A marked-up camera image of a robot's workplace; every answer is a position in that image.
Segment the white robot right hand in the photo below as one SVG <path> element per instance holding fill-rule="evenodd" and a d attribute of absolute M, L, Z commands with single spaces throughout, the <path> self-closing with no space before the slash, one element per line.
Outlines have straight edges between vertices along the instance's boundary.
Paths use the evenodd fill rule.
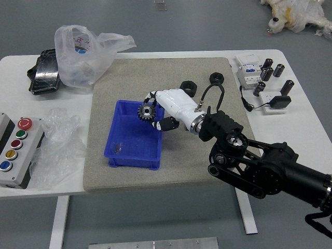
<path fill-rule="evenodd" d="M 169 116 L 155 120 L 157 106 L 163 108 Z M 151 91 L 137 110 L 140 120 L 149 123 L 158 131 L 170 131 L 183 122 L 193 134 L 200 132 L 206 112 L 201 109 L 183 89 Z"/>

